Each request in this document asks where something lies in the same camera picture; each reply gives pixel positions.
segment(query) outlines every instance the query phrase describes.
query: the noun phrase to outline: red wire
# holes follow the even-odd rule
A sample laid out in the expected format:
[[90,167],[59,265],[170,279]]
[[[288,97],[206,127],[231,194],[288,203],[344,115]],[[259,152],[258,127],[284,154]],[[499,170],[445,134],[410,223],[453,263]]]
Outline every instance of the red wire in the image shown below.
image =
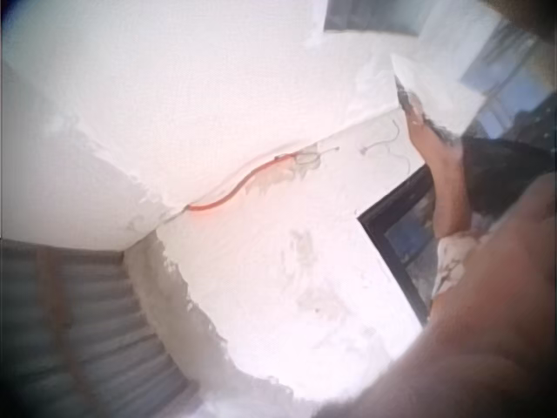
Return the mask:
[[296,153],[293,154],[285,154],[285,155],[281,155],[280,157],[276,157],[275,159],[268,161],[266,163],[264,163],[263,165],[260,165],[259,167],[257,167],[254,170],[251,170],[250,173],[245,176],[242,181],[240,181],[236,187],[234,187],[228,194],[226,194],[226,196],[224,196],[223,198],[212,202],[212,203],[208,203],[207,205],[188,205],[185,207],[185,210],[187,211],[192,211],[192,212],[202,212],[202,211],[208,211],[209,209],[212,209],[214,207],[218,207],[223,205],[224,203],[226,203],[228,200],[232,199],[236,193],[238,193],[242,187],[245,185],[245,183],[248,182],[249,179],[251,179],[253,176],[255,176],[258,172],[262,172],[263,170],[265,170],[266,168],[269,168],[272,165],[281,163],[282,161],[285,161],[289,158],[295,158],[296,157]]

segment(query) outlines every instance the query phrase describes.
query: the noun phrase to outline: exposed wire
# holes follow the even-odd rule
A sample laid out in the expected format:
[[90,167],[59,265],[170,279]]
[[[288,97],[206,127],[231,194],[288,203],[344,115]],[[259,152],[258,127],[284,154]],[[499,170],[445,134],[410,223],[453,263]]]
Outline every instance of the exposed wire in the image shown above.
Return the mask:
[[393,157],[399,158],[404,160],[404,162],[406,163],[406,176],[408,176],[410,174],[410,161],[408,160],[407,157],[404,157],[402,155],[399,154],[395,154],[394,152],[391,151],[391,147],[389,146],[390,144],[392,144],[394,141],[396,141],[399,138],[400,135],[400,127],[399,124],[396,123],[396,121],[393,119],[392,120],[393,125],[397,128],[397,133],[394,135],[394,138],[391,139],[387,139],[385,141],[379,141],[376,142],[375,144],[371,144],[368,146],[364,146],[362,148],[359,149],[359,153],[362,155],[366,155],[366,153],[371,150],[373,147],[378,146],[378,145],[384,145],[386,147],[387,152],[392,155]]
[[236,194],[244,187],[244,185],[256,176],[259,172],[266,170],[267,168],[286,161],[287,159],[293,158],[297,165],[310,165],[318,162],[323,154],[330,151],[338,151],[340,147],[332,148],[330,150],[326,150],[323,152],[293,152],[290,154],[282,154],[275,157],[273,160],[268,161],[259,167],[251,170],[231,191],[229,191],[223,198],[216,200],[214,202],[208,203],[206,205],[188,205],[185,207],[185,211],[192,211],[192,212],[202,212],[208,211],[209,209],[213,209],[215,207],[221,206],[230,199],[232,199]]
[[209,209],[213,209],[215,207],[221,206],[224,203],[226,203],[228,200],[232,199],[234,196],[236,196],[236,194],[242,189],[242,187],[245,185],[245,183],[248,182],[248,180],[250,180],[253,176],[255,176],[256,174],[258,174],[259,172],[262,172],[263,170],[271,167],[272,165],[281,163],[283,161],[286,161],[287,159],[290,158],[295,158],[296,157],[296,153],[293,154],[283,154],[280,155],[278,157],[275,157],[273,160],[268,161],[262,165],[260,165],[259,167],[255,168],[254,170],[251,170],[232,190],[230,190],[223,198],[216,200],[214,202],[208,203],[206,205],[188,205],[185,207],[186,211],[192,211],[192,212],[202,212],[202,211],[208,211]]
[[379,142],[376,142],[376,143],[368,145],[368,146],[363,146],[362,148],[359,149],[359,153],[362,154],[362,155],[366,155],[366,153],[375,146],[388,145],[388,144],[391,144],[392,142],[396,141],[399,138],[399,135],[400,135],[400,128],[399,128],[399,125],[395,122],[394,119],[392,120],[392,122],[393,122],[393,125],[395,126],[395,128],[397,128],[397,133],[395,134],[394,138],[386,139],[385,141],[379,141]]

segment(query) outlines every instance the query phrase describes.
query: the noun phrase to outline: corrugated metal sheet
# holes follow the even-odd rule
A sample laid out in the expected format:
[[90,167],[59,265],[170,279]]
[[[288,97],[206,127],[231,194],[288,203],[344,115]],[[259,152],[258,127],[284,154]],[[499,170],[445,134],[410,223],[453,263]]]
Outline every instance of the corrugated metal sheet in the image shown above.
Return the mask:
[[3,241],[2,377],[30,415],[147,417],[194,391],[122,258]]

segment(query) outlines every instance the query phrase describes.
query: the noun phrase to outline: wire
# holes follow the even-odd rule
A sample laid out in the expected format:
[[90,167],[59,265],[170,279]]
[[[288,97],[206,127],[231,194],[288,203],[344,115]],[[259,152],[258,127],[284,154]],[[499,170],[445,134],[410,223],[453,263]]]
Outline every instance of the wire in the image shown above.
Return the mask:
[[254,170],[251,170],[249,172],[249,174],[247,174],[237,185],[236,187],[234,187],[230,192],[228,192],[223,198],[214,201],[212,203],[208,203],[207,205],[188,205],[185,207],[186,211],[192,211],[192,212],[202,212],[202,211],[208,211],[209,209],[213,209],[215,207],[221,206],[224,203],[226,203],[228,200],[232,199],[234,196],[236,196],[236,194],[242,189],[242,187],[245,185],[245,183],[247,183],[253,176],[255,176],[256,174],[258,174],[259,172],[262,172],[263,170],[281,163],[283,161],[286,161],[287,159],[290,158],[296,158],[299,155],[299,153],[293,153],[293,154],[284,154],[284,155],[279,155],[277,157],[275,157],[273,160],[268,161],[266,163],[264,163],[263,165],[260,165],[259,167],[255,168]]
[[267,168],[286,161],[287,159],[293,158],[297,165],[309,165],[314,164],[319,161],[321,155],[325,154],[329,151],[338,151],[340,148],[337,146],[336,148],[332,148],[330,150],[324,152],[293,152],[290,154],[282,154],[275,157],[273,160],[260,165],[254,170],[251,170],[230,192],[228,192],[223,198],[216,200],[214,202],[208,203],[206,205],[188,205],[185,207],[184,211],[192,211],[192,212],[202,212],[208,211],[209,209],[213,209],[215,207],[221,206],[230,199],[232,199],[236,194],[244,187],[244,185],[252,179],[255,175]]

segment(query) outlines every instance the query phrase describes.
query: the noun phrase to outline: black window frame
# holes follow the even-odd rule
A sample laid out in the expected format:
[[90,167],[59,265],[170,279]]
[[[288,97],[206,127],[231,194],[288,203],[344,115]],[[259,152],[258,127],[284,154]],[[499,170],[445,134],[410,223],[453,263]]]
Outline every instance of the black window frame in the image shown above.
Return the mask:
[[414,208],[432,188],[432,175],[429,168],[423,165],[404,183],[358,217],[359,223],[364,227],[372,243],[383,257],[389,270],[391,270],[422,326],[427,323],[428,308],[419,296],[418,289],[412,283],[405,266],[386,237],[386,232]]

